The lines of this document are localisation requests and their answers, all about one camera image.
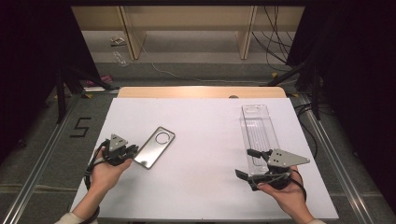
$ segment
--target white table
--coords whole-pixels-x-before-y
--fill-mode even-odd
[[[311,159],[299,166],[314,217],[337,213],[287,98],[117,98],[97,147],[112,133],[143,144],[159,127],[176,138],[151,170],[134,162],[101,203],[99,217],[151,221],[270,221],[290,219],[276,201],[235,176],[248,171],[242,105],[267,105],[282,149]],[[83,182],[73,207],[86,193]]]

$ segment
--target clear plastic box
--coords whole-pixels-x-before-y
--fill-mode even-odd
[[[240,118],[245,149],[269,151],[279,148],[276,133],[266,105],[242,105]],[[264,175],[268,166],[263,158],[257,159],[247,154],[250,175]]]

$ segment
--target hand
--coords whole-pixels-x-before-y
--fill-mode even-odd
[[[96,159],[102,158],[104,150],[105,148],[102,147]],[[131,163],[132,159],[128,159],[118,166],[112,166],[107,162],[95,165],[92,171],[91,187],[73,213],[83,220],[91,217],[107,192],[116,186],[121,174],[128,169]]]
[[[96,159],[103,157],[102,153],[104,150],[104,147],[100,149]],[[104,191],[109,191],[114,188],[119,181],[121,174],[131,166],[131,163],[132,159],[128,159],[118,166],[110,165],[107,162],[95,165],[92,171],[91,188],[102,189]]]
[[[297,166],[291,166],[290,168],[298,171]],[[297,173],[291,172],[290,177],[303,184],[303,180]],[[265,183],[259,183],[257,188],[273,196],[280,208],[291,216],[295,222],[308,223],[315,219],[306,206],[303,191],[293,182],[290,182],[284,189],[274,189]]]

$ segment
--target metal frame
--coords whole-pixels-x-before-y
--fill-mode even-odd
[[[300,94],[301,103],[309,104],[309,99],[306,94]],[[334,169],[335,174],[337,175],[338,181],[340,182],[341,187],[344,190],[346,197],[349,200],[350,205],[352,206],[353,211],[359,221],[359,223],[374,223],[373,218],[365,204],[363,198],[359,194],[358,189],[353,184],[349,174],[347,173],[347,169],[344,167],[344,164],[341,162],[338,157],[337,152],[332,145],[332,141],[329,136],[326,134],[320,120],[317,120],[315,115],[308,111],[308,118],[311,121],[312,126],[314,127],[315,133],[318,136],[320,143],[323,145],[323,149],[326,153],[327,158],[329,159],[332,168]]]

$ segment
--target metal plate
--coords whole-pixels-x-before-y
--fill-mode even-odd
[[[140,149],[139,154],[137,154],[134,160],[147,169],[150,169],[174,138],[174,133],[163,127],[159,127],[145,145],[142,146],[142,149]]]

